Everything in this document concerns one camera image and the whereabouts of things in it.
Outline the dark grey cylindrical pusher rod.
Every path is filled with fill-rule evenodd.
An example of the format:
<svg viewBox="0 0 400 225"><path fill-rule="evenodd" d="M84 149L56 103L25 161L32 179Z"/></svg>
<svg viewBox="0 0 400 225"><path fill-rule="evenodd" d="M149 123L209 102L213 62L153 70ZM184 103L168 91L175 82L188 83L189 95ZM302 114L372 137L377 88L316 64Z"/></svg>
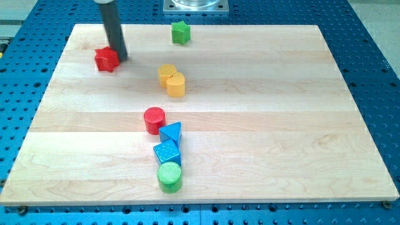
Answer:
<svg viewBox="0 0 400 225"><path fill-rule="evenodd" d="M120 61L128 59L121 20L116 0L97 0L110 48L116 51Z"/></svg>

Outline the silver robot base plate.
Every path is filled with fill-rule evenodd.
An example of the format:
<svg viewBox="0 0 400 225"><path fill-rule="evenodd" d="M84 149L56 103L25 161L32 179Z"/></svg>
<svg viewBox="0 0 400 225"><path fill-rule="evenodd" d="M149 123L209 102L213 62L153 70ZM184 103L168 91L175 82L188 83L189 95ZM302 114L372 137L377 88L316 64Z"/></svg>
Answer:
<svg viewBox="0 0 400 225"><path fill-rule="evenodd" d="M164 0L162 10L166 14L227 14L228 0Z"/></svg>

